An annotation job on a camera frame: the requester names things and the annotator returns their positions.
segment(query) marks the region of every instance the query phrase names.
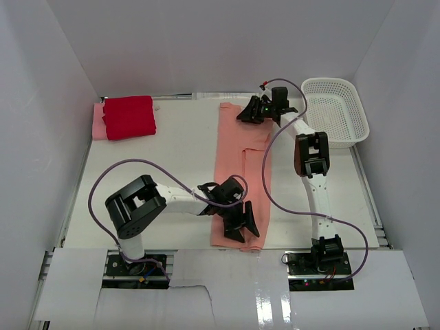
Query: pink cloth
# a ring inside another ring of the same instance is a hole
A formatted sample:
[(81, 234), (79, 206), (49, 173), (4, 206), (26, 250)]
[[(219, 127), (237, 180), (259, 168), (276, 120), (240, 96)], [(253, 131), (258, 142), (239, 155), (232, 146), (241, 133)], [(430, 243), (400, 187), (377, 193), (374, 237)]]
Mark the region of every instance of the pink cloth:
[(103, 115), (104, 103), (95, 103), (93, 108), (93, 124), (91, 127), (91, 136), (94, 140), (108, 140), (105, 122), (102, 119)]
[[(217, 158), (214, 180), (224, 182), (232, 174), (244, 176), (249, 184), (246, 201), (252, 201), (255, 223), (260, 237), (242, 229), (245, 243), (239, 243), (223, 236), (223, 219), (215, 215), (212, 219), (211, 245), (239, 248), (243, 251), (260, 250), (264, 246), (270, 220), (270, 200), (261, 182), (261, 164), (264, 151), (270, 141), (273, 122), (266, 120), (260, 125), (246, 124), (236, 119), (241, 107), (227, 103), (220, 104), (217, 137)], [(265, 167), (268, 187), (271, 181), (271, 155)]]

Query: white plastic basket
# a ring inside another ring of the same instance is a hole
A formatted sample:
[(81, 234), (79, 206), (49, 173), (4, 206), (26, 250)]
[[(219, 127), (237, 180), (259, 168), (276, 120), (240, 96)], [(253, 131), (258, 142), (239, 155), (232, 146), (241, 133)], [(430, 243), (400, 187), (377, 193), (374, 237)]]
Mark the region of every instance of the white plastic basket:
[(329, 136), (329, 148), (349, 148), (369, 136), (370, 128), (356, 88), (338, 78), (305, 80), (301, 89), (309, 109), (307, 124)]

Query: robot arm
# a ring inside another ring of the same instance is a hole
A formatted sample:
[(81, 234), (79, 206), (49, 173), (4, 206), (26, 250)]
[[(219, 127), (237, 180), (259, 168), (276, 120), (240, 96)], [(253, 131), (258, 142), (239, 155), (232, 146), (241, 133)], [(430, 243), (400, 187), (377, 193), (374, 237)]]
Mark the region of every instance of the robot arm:
[[(230, 177), (222, 184), (212, 182), (200, 185), (193, 192), (218, 204), (232, 204), (239, 200), (243, 187)], [(240, 233), (243, 227), (260, 236), (251, 201), (219, 208), (195, 198), (182, 188), (156, 184), (150, 175), (142, 175), (112, 194), (105, 201), (105, 206), (116, 228), (121, 250), (128, 258), (135, 260), (144, 257), (140, 234), (161, 213), (217, 214), (223, 218), (225, 237), (244, 243)]]
[[(289, 107), (287, 88), (272, 89), (272, 99), (252, 96), (250, 103), (237, 116), (237, 120), (260, 124), (271, 118), (280, 127), (298, 117), (298, 111)], [(316, 132), (303, 119), (293, 122), (286, 131), (295, 141), (294, 167), (301, 177), (309, 199), (310, 213), (330, 215), (327, 193), (327, 172), (330, 167), (329, 143), (325, 132)], [(311, 261), (319, 267), (322, 264), (337, 263), (342, 260), (344, 248), (332, 221), (312, 215)]]
[[(281, 126), (285, 126), (297, 116), (297, 113), (282, 115)], [(327, 171), (329, 170), (327, 137), (316, 133), (302, 119), (298, 119), (288, 127), (287, 132), (295, 140), (295, 171), (304, 184), (310, 211), (330, 215), (327, 192)], [(319, 241), (320, 237), (333, 238), (337, 234), (333, 222), (323, 217), (311, 216), (311, 228), (312, 240)]]

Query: purple cable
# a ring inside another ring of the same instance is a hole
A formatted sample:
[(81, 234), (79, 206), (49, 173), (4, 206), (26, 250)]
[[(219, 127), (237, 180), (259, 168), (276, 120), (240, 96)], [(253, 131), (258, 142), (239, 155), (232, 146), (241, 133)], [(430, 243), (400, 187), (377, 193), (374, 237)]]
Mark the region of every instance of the purple cable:
[[(91, 187), (90, 193), (89, 193), (89, 199), (87, 201), (87, 206), (89, 208), (89, 213), (91, 215), (91, 218), (95, 221), (95, 223), (99, 226), (99, 228), (101, 228), (102, 230), (104, 230), (116, 243), (116, 245), (120, 248), (120, 244), (118, 239), (116, 238), (115, 235), (113, 235), (113, 233), (108, 230), (97, 218), (97, 216), (95, 215), (95, 212), (91, 206), (91, 201), (93, 199), (96, 187), (98, 187), (98, 184), (101, 182), (101, 180), (111, 171), (113, 170), (115, 167), (118, 167), (119, 165), (122, 164), (126, 164), (126, 163), (144, 163), (144, 164), (148, 164), (151, 165), (152, 167), (157, 168), (159, 171), (163, 172), (163, 174), (167, 175), (168, 177), (170, 177), (175, 183), (177, 183), (179, 186), (181, 186), (187, 193), (194, 195), (195, 198), (200, 199), (201, 201), (204, 201), (207, 204), (219, 207), (219, 208), (231, 208), (239, 203), (241, 203), (245, 198), (246, 195), (248, 194), (248, 190), (249, 190), (249, 186), (248, 183), (246, 182), (245, 178), (242, 177), (241, 175), (238, 174), (233, 174), (230, 177), (238, 177), (239, 179), (241, 179), (243, 181), (243, 183), (245, 184), (245, 191), (243, 192), (243, 194), (241, 195), (240, 199), (238, 201), (235, 201), (234, 203), (231, 204), (220, 204), (220, 203), (215, 203), (213, 201), (210, 201), (209, 199), (206, 199), (205, 197), (202, 197), (198, 194), (193, 193), (193, 191), (187, 187), (187, 185), (185, 185), (183, 182), (181, 182), (180, 180), (178, 180), (178, 178), (176, 178), (174, 175), (172, 175), (171, 173), (169, 173), (165, 168), (157, 165), (156, 163), (150, 162), (149, 160), (146, 159), (138, 159), (138, 158), (131, 158), (131, 159), (124, 159), (121, 160), (120, 162), (117, 162), (113, 165), (111, 165), (110, 167), (108, 167), (107, 170), (105, 170), (104, 172), (102, 172), (102, 174), (97, 178), (96, 182), (93, 184), (93, 186)], [(162, 267), (162, 264), (159, 261), (156, 261), (155, 259), (151, 259), (151, 258), (145, 258), (145, 259), (139, 259), (139, 260), (135, 260), (135, 259), (130, 259), (129, 257), (127, 257), (123, 252), (121, 252), (122, 258), (124, 258), (126, 261), (130, 261), (132, 263), (155, 263), (156, 266), (158, 266), (160, 268), (160, 270), (162, 270), (162, 272), (164, 273), (166, 279), (168, 280), (168, 282), (170, 281), (170, 278), (168, 277), (168, 274), (165, 272), (165, 269)]]
[(304, 100), (305, 107), (304, 107), (304, 111), (301, 112), (301, 113), (298, 115), (298, 117), (296, 117), (296, 118), (294, 118), (293, 120), (291, 120), (290, 122), (288, 122), (288, 123), (287, 123), (285, 126), (283, 126), (278, 132), (275, 133), (274, 137), (270, 140), (269, 145), (267, 146), (267, 148), (266, 148), (266, 150), (265, 150), (265, 152), (264, 152), (264, 156), (263, 156), (263, 164), (262, 164), (262, 166), (261, 166), (261, 179), (263, 180), (263, 188), (264, 188), (264, 191), (265, 191), (267, 197), (269, 198), (269, 200), (270, 200), (270, 201), (271, 201), (271, 202), (272, 202), (277, 208), (279, 208), (280, 210), (282, 210), (282, 211), (284, 211), (284, 212), (286, 212), (286, 213), (290, 213), (290, 214), (293, 214), (293, 215), (311, 215), (311, 216), (315, 216), (315, 217), (323, 217), (323, 218), (326, 218), (326, 219), (329, 219), (329, 220), (335, 221), (335, 222), (337, 222), (337, 223), (341, 223), (341, 224), (343, 224), (343, 225), (350, 226), (350, 227), (356, 229), (356, 230), (361, 234), (361, 236), (362, 236), (362, 238), (364, 239), (364, 242), (365, 242), (365, 255), (364, 255), (364, 259), (362, 260), (360, 266), (359, 266), (359, 267), (358, 267), (358, 268), (357, 268), (357, 269), (356, 269), (351, 275), (349, 275), (349, 276), (347, 276), (347, 277), (344, 277), (344, 278), (341, 278), (340, 280), (338, 280), (338, 282), (339, 282), (339, 281), (347, 281), (347, 280), (353, 278), (356, 274), (358, 274), (358, 273), (361, 271), (361, 269), (362, 269), (362, 268), (364, 267), (364, 265), (365, 265), (365, 262), (366, 262), (366, 259), (368, 258), (368, 255), (369, 255), (369, 242), (368, 242), (368, 240), (366, 239), (366, 236), (365, 236), (365, 234), (363, 233), (363, 231), (361, 231), (361, 229), (359, 229), (356, 225), (353, 225), (352, 223), (349, 223), (349, 222), (346, 222), (346, 221), (343, 221), (343, 220), (339, 220), (339, 219), (335, 219), (335, 218), (333, 218), (333, 217), (330, 217), (330, 216), (325, 215), (325, 214), (322, 214), (322, 213), (315, 213), (315, 212), (300, 212), (300, 211), (289, 210), (289, 209), (287, 209), (287, 208), (281, 206), (280, 204), (278, 204), (278, 203), (273, 199), (273, 197), (270, 195), (270, 192), (269, 192), (269, 190), (267, 189), (267, 184), (266, 184), (266, 178), (265, 178), (265, 175), (264, 175), (264, 170), (265, 170), (265, 167), (266, 167), (267, 155), (269, 154), (269, 150), (270, 150), (270, 148), (272, 147), (272, 145), (273, 145), (273, 143), (275, 142), (276, 138), (277, 138), (277, 137), (278, 137), (278, 136), (279, 136), (279, 135), (280, 135), (280, 134), (281, 134), (281, 133), (287, 128), (287, 127), (289, 127), (290, 125), (292, 125), (292, 124), (293, 124), (295, 121), (297, 121), (300, 117), (303, 117), (303, 116), (305, 115), (305, 113), (307, 112), (307, 109), (308, 109), (307, 99), (306, 99), (306, 97), (305, 97), (303, 91), (301, 90), (301, 88), (300, 88), (298, 85), (296, 85), (296, 84), (293, 83), (292, 81), (287, 80), (287, 79), (284, 79), (284, 78), (275, 78), (275, 79), (268, 80), (267, 82), (265, 82), (264, 85), (267, 85), (268, 83), (271, 83), (271, 82), (273, 82), (273, 81), (285, 81), (286, 83), (289, 83), (289, 84), (295, 86), (295, 88), (300, 92), (300, 94), (301, 94), (301, 96), (302, 96), (302, 98), (303, 98), (303, 100)]

